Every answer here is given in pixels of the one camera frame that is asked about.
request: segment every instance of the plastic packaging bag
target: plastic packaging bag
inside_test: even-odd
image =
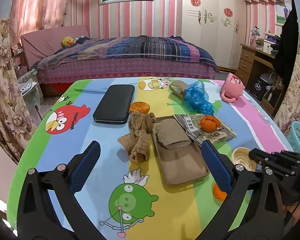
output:
[[[209,102],[209,96],[204,90],[202,81],[197,81],[187,87],[184,93],[184,102],[192,111],[214,115],[214,107]]]

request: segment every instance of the wooden desk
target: wooden desk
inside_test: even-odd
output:
[[[282,91],[282,79],[278,77],[272,66],[274,56],[265,53],[262,50],[255,49],[244,44],[240,45],[242,46],[242,50],[236,76],[245,85],[246,90],[251,90],[252,86],[254,86],[255,84],[256,79],[260,77],[261,74],[274,72],[277,77],[277,88]],[[280,102],[280,99],[282,98],[282,96],[284,96],[283,92],[281,92],[281,95],[274,107],[269,104],[269,101],[267,100],[268,96],[269,91],[266,92],[263,96],[263,99],[261,100],[261,106],[263,106],[264,110],[266,110],[269,115],[275,115],[278,109],[278,102]]]

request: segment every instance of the white wardrobe door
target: white wardrobe door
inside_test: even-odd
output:
[[[200,46],[201,25],[199,17],[202,13],[202,3],[200,6],[193,6],[191,0],[182,1],[182,38],[196,46]]]
[[[240,43],[245,43],[246,29],[247,29],[247,5],[244,0],[234,0],[235,2],[235,14],[234,14],[234,24],[237,31],[234,30],[234,38],[232,44],[232,54],[230,59],[231,69],[237,69],[240,61],[241,55],[241,45]]]
[[[234,19],[235,19],[235,5],[234,0],[218,0],[219,11],[218,11],[218,33],[217,37],[217,52],[215,55],[215,62],[218,66],[229,68],[233,34],[234,34]]]
[[[201,45],[216,60],[218,43],[219,0],[202,0]]]

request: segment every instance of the polka dot bed sheet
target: polka dot bed sheet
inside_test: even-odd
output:
[[[214,79],[216,66],[196,62],[176,62],[150,58],[95,59],[62,63],[38,70],[40,83],[71,83],[83,79],[165,76]]]

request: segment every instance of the pink mug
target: pink mug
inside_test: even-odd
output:
[[[220,90],[221,99],[227,103],[233,103],[242,96],[244,89],[245,87],[241,80],[232,73],[229,73]]]

